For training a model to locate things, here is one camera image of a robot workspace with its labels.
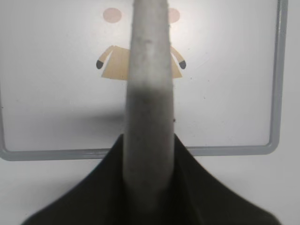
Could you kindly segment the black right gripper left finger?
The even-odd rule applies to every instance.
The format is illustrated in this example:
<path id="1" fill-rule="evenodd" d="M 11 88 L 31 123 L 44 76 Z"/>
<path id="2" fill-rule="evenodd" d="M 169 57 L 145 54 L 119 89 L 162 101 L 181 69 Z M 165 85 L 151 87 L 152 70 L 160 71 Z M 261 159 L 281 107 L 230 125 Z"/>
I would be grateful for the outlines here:
<path id="1" fill-rule="evenodd" d="M 78 184 L 27 218 L 25 225 L 128 225 L 122 178 L 123 136 Z"/>

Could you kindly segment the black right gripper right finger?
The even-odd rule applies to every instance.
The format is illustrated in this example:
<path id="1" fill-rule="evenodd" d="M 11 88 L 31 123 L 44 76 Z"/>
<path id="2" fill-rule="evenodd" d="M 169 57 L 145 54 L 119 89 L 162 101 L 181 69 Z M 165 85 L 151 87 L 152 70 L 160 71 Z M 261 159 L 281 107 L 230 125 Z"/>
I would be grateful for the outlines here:
<path id="1" fill-rule="evenodd" d="M 270 212 L 233 192 L 211 175 L 174 137 L 173 225 L 278 225 Z"/>

